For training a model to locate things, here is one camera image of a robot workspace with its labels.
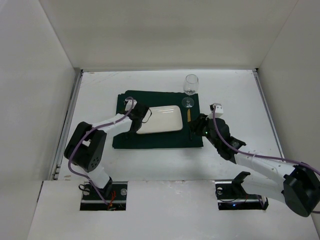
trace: rectangular plate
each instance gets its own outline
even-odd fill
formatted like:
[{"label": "rectangular plate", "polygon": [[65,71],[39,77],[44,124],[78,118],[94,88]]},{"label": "rectangular plate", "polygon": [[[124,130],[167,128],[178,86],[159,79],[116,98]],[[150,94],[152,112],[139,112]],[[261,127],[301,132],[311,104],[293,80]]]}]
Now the rectangular plate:
[{"label": "rectangular plate", "polygon": [[180,131],[183,128],[180,108],[176,105],[150,107],[137,134]]}]

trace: purple cable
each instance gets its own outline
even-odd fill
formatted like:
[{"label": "purple cable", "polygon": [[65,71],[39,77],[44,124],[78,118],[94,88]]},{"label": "purple cable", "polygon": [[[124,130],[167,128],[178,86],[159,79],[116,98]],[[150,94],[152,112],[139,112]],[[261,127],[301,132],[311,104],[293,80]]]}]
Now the purple cable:
[{"label": "purple cable", "polygon": [[[295,160],[291,160],[288,158],[282,158],[282,157],[276,157],[276,156],[265,156],[265,155],[258,155],[258,154],[252,154],[252,153],[248,153],[248,152],[244,152],[244,151],[240,151],[236,148],[234,148],[233,146],[231,146],[229,143],[227,143],[226,140],[224,140],[224,138],[222,137],[222,135],[220,134],[218,127],[217,127],[217,122],[216,122],[216,106],[214,106],[213,108],[213,124],[214,124],[214,128],[216,131],[216,134],[218,134],[219,138],[221,139],[221,141],[231,150],[235,151],[236,153],[239,154],[243,154],[243,155],[247,155],[250,157],[256,157],[256,158],[261,158],[261,159],[273,159],[273,160],[280,160],[280,161],[286,161],[288,163],[294,164],[294,165],[300,165],[303,166],[307,169],[310,169],[311,171],[315,172],[316,174],[318,174],[320,176],[320,171],[315,169],[314,167],[304,163],[304,162],[300,162],[300,161],[295,161]],[[320,214],[320,211],[312,211],[314,214]]]},{"label": "purple cable", "polygon": [[101,200],[102,200],[106,205],[108,205],[107,201],[106,201],[105,198],[101,195],[100,191],[99,191],[98,188],[95,186],[94,182],[90,179],[89,176],[73,170],[72,167],[71,167],[71,161],[72,161],[72,159],[74,158],[74,156],[75,156],[77,150],[79,149],[80,145],[81,145],[82,142],[89,136],[89,134],[91,134],[93,131],[95,131],[95,130],[97,130],[97,129],[104,128],[104,127],[107,127],[107,126],[110,126],[110,125],[119,123],[119,122],[121,122],[123,119],[125,119],[125,118],[130,114],[131,110],[134,108],[134,101],[135,101],[135,100],[134,100],[133,97],[131,97],[131,96],[127,97],[125,100],[127,100],[127,101],[128,101],[128,100],[131,100],[131,101],[132,101],[131,107],[130,107],[130,109],[126,112],[126,114],[125,114],[122,118],[116,120],[115,122],[108,122],[108,123],[105,123],[105,124],[101,124],[101,125],[99,125],[99,126],[93,127],[90,131],[87,131],[87,132],[85,133],[85,135],[81,138],[81,140],[78,142],[78,144],[75,146],[73,152],[71,153],[71,155],[70,155],[70,157],[69,157],[69,161],[68,161],[68,169],[69,169],[69,171],[70,171],[71,173],[75,174],[75,175],[78,175],[78,176],[81,176],[81,177],[84,177],[84,178],[88,179],[88,180],[89,180],[89,183],[93,186],[93,188],[94,188],[94,190],[96,191],[96,193],[99,195],[99,197],[101,198]]}]

